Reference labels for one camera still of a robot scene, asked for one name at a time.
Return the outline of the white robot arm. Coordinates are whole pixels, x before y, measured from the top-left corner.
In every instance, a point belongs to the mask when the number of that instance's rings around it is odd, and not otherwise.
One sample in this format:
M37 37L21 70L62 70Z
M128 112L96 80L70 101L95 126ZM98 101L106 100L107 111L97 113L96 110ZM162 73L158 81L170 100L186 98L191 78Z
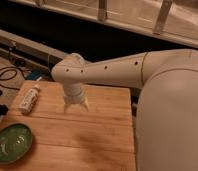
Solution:
M138 171L198 171L198 51L144 52L95 63L72 53L52 68L65 105L84 103L84 84L138 88Z

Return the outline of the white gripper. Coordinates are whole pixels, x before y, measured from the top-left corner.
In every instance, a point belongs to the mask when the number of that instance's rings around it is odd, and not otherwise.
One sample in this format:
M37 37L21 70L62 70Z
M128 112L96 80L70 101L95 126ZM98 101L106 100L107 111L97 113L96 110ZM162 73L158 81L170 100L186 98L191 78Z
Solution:
M86 111L89 111L89 104L85 97L82 83L64 84L64 113L67 113L72 104L80 104Z

